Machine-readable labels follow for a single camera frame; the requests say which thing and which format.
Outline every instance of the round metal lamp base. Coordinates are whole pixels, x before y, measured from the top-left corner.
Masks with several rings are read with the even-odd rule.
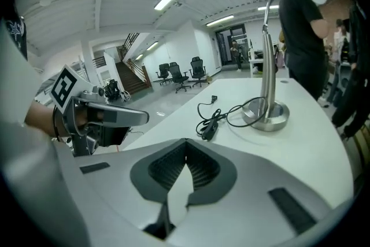
[[[258,119],[259,100],[252,101],[243,107],[243,120],[249,124]],[[252,124],[253,128],[261,131],[272,132],[284,128],[289,118],[289,108],[279,101],[275,101],[275,106],[270,117],[265,117]]]

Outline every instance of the white table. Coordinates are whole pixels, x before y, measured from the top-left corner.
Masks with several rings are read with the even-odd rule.
[[[254,73],[253,73],[253,67],[255,64],[258,63],[263,63],[264,59],[251,59],[249,60],[249,67],[250,67],[250,77],[254,78]]]
[[[198,103],[210,103],[211,95],[216,95],[218,100],[213,105],[201,106],[203,116],[210,117],[217,108],[226,112],[234,105],[258,97],[261,81],[259,78],[216,80],[126,149],[175,138],[200,139],[195,133],[195,126],[201,121]],[[276,80],[276,99],[290,110],[284,129],[262,132],[252,127],[233,128],[220,121],[212,142],[272,161],[310,186],[333,208],[352,198],[353,179],[345,148],[320,105],[292,79]],[[240,112],[230,119],[232,123],[244,124]]]

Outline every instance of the doorway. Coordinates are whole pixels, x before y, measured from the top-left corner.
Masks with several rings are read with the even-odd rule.
[[[235,25],[216,31],[217,44],[219,46],[222,66],[236,64],[236,61],[234,58],[231,57],[230,52],[230,48],[232,47],[232,36],[239,36],[244,34],[244,24]]]

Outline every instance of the black t-shirt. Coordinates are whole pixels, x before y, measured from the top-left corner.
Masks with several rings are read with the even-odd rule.
[[[310,24],[323,18],[316,4],[312,0],[280,0],[279,16],[288,68],[296,72],[321,70],[325,63],[324,43]]]
[[[16,46],[27,59],[27,32],[25,22],[18,16],[14,7],[4,15],[5,25]]]

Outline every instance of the silver desk lamp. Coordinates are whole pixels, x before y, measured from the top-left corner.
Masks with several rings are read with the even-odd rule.
[[[287,124],[290,114],[289,108],[284,103],[275,100],[275,63],[271,36],[268,33],[269,9],[273,1],[267,3],[262,27],[264,66],[261,97],[264,99],[254,100],[243,107],[244,121],[253,123],[252,127],[262,131],[281,130]],[[326,0],[313,1],[324,3]]]

